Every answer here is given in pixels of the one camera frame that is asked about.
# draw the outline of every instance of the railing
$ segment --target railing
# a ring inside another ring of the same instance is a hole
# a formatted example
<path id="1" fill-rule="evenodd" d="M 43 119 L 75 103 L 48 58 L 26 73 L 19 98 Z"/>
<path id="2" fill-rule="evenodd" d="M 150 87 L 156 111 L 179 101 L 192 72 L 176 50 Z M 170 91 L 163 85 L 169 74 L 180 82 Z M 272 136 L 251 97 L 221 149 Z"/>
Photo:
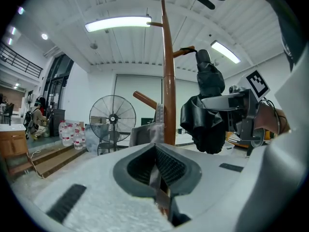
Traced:
<path id="1" fill-rule="evenodd" d="M 2 42 L 0 42 L 0 59 L 37 78 L 39 78 L 43 70 L 40 66 L 30 62 Z"/>

